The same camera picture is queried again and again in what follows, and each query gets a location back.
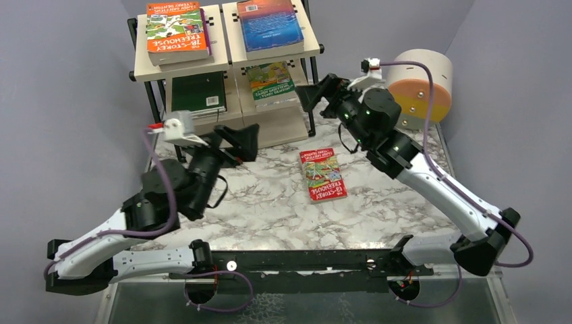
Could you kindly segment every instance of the blue book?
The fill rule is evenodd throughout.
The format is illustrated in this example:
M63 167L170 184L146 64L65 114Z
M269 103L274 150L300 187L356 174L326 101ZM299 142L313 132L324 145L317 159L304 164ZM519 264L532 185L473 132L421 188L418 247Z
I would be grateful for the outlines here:
M291 0L237 3L247 59L304 52L304 36Z

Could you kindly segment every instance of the red book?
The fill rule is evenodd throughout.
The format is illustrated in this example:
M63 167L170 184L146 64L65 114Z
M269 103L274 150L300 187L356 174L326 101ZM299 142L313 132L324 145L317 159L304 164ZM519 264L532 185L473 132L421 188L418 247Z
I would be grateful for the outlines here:
M300 160L312 203L347 197L333 148L302 151Z

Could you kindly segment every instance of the book rack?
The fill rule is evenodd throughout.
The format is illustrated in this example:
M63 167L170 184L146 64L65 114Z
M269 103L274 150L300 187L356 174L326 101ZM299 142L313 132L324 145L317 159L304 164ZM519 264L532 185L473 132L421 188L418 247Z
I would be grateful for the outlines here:
M316 40L314 31L310 25L310 8L308 0L292 0L298 21L304 34L304 52L297 55L285 55L283 57L270 57L248 61L244 50L244 41L239 17L236 14L236 3L222 5L202 6L205 17L208 20L209 38L211 39L212 57L200 61L176 63L169 69L161 69L153 66L146 51L138 49L146 48L146 38L138 34L144 32L144 25L138 26L138 20L146 19L146 15L127 20L133 46L136 51L135 68L129 72L131 81L143 82L145 91L151 106L153 119L156 123L161 122L161 110L153 90L153 82L156 82L161 97L161 103L165 111L170 110L172 78L203 74L215 71L225 72L225 94L227 96L227 112L220 115L196 118L195 129L198 134L209 132L215 124L224 124L230 128L242 128L252 124L260 124L259 147L264 148L288 142L295 142L316 135L314 115L308 113L310 129L306 128L302 112L297 107L276 106L272 110L257 112L250 90L250 83L246 78L244 69L248 66L270 63L274 61L286 61L289 65L290 74L296 85L308 83L308 70L306 58L310 59L310 69L313 83L318 83L318 69L316 67L316 55L324 52L324 46ZM227 42L231 58L227 55ZM177 159L184 163L185 156L181 149L175 146Z

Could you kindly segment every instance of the book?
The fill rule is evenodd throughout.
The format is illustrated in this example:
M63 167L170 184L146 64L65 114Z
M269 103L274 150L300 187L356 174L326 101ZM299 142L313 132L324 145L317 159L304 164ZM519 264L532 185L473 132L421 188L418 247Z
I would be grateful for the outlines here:
M300 161L312 203L347 197L333 148L302 151Z
M171 111L188 110L194 117L204 117L227 110L223 72L173 78L171 91Z
M206 59L211 54L199 2L148 4L146 33L154 66Z
M304 52L304 36L291 0L237 2L247 59Z
M276 62L246 68L252 97L257 110L271 109L272 105L299 102L295 85L286 62Z

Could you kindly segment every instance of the green book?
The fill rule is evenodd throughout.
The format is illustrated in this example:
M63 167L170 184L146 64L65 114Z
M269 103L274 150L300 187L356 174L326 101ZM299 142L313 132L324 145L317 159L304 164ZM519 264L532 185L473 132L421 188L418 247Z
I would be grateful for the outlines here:
M188 110L195 117L227 110L225 79L222 72L174 78L171 111Z
M257 107L297 99L286 62L247 67L246 75Z

